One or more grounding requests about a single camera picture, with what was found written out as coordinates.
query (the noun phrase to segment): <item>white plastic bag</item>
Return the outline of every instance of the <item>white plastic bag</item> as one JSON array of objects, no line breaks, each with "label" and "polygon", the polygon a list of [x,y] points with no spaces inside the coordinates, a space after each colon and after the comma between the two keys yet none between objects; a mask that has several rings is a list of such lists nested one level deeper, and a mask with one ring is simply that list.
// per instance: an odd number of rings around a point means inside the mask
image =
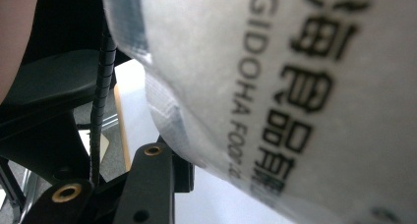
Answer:
[{"label": "white plastic bag", "polygon": [[417,223],[417,0],[104,5],[181,156],[299,223]]}]

